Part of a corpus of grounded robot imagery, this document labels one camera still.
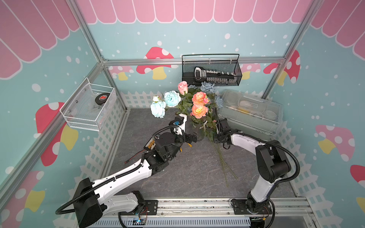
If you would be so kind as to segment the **pink orange flower stem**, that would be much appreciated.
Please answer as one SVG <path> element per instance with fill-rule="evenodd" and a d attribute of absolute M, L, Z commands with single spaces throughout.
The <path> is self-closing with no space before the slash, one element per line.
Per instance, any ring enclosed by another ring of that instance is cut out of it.
<path fill-rule="evenodd" d="M 224 179 L 225 179 L 225 183 L 226 183 L 226 187 L 229 188 L 229 183 L 228 183 L 228 178 L 227 178 L 227 172 L 226 172 L 226 163 L 224 161 L 224 158 L 223 158 L 223 154 L 220 150 L 220 146 L 216 143 L 214 143 L 214 141 L 211 141 L 218 157 L 219 157 L 219 161 L 220 161 L 220 165 L 221 165 L 221 169 L 222 169 L 222 172 L 223 172 L 223 175 L 224 175 Z"/>
<path fill-rule="evenodd" d="M 209 140 L 210 140 L 210 142 L 214 141 L 213 134 L 209 134 Z M 235 179 L 238 179 L 237 175 L 234 173 L 234 171 L 231 169 L 231 167 L 228 165 L 228 163 L 226 161 L 225 161 L 225 163 L 226 163 L 227 177 L 228 177 L 228 174 L 231 174 Z"/>

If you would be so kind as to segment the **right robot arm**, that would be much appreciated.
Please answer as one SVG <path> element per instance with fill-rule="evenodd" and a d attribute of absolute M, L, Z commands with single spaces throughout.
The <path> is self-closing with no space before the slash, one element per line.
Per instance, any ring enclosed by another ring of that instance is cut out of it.
<path fill-rule="evenodd" d="M 279 141 L 265 141 L 233 130 L 227 119 L 217 118 L 217 133 L 214 142 L 221 143 L 228 150 L 232 145 L 240 147 L 256 156 L 259 178 L 246 199 L 232 199 L 234 214 L 275 215 L 271 195 L 284 182 L 294 180 L 300 174 L 300 164 L 296 156 L 284 148 Z"/>

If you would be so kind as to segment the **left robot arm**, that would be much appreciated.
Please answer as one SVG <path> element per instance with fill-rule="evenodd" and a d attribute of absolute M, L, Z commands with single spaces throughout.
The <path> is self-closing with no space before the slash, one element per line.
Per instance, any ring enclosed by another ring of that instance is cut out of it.
<path fill-rule="evenodd" d="M 167 127 L 152 135 L 141 158 L 125 169 L 94 181 L 83 179 L 73 198 L 56 209 L 55 214 L 75 213 L 78 226 L 87 228 L 107 214 L 141 213 L 146 202 L 139 191 L 132 191 L 119 201 L 112 198 L 130 185 L 163 171 L 184 143 L 196 141 L 196 137 L 185 133 L 186 122 L 187 115 L 177 115 Z"/>

